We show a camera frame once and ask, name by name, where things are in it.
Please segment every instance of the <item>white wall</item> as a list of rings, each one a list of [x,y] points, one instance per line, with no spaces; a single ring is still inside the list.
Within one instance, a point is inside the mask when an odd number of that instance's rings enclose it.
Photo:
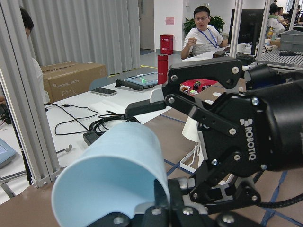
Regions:
[[[174,17],[175,25],[165,25],[166,17]],[[155,50],[160,49],[160,35],[173,34],[173,50],[181,51],[183,43],[183,0],[154,0]]]
[[[285,8],[287,0],[278,0],[278,6]],[[209,3],[212,16],[220,16],[225,22],[224,33],[229,33],[232,9],[235,0],[154,0],[155,49],[160,49],[160,35],[173,34],[175,51],[183,47],[183,23],[193,18],[196,7]],[[244,0],[243,9],[263,9],[265,0]],[[175,17],[175,25],[165,25],[165,17]]]

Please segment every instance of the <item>paper cup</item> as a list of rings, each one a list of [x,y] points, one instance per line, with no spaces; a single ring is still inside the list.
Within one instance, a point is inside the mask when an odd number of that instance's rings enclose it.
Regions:
[[[270,46],[270,41],[271,41],[271,39],[266,39],[264,45],[265,46]]]
[[[238,53],[244,53],[245,52],[245,47],[246,47],[246,44],[238,44],[237,45],[237,52]]]
[[[52,191],[52,207],[62,227],[83,227],[111,212],[129,218],[134,208],[154,202],[153,182],[169,190],[160,143],[146,126],[114,126],[62,171]]]

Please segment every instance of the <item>black hair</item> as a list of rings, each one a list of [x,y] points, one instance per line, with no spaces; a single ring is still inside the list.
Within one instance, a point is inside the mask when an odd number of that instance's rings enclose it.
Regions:
[[[273,14],[273,13],[277,13],[277,12],[279,12],[277,5],[270,7],[269,14]]]
[[[195,11],[194,11],[194,18],[195,18],[196,13],[199,13],[199,12],[206,12],[208,16],[210,14],[210,11],[209,11],[208,7],[206,7],[206,6],[198,6],[195,9]]]
[[[32,29],[34,27],[32,18],[30,18],[30,15],[24,8],[20,7],[20,11],[21,11],[22,19],[23,19],[24,28],[27,28],[30,31],[32,31]]]

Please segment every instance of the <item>doorway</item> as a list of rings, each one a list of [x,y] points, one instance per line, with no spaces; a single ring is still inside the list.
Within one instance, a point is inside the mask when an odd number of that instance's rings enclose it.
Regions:
[[[155,50],[153,0],[138,0],[140,23],[140,49]]]

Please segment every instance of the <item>white curtain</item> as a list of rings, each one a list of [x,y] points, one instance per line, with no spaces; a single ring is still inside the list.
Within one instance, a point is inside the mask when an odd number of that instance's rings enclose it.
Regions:
[[[19,0],[34,22],[32,55],[40,65],[105,64],[108,74],[140,67],[137,0]]]

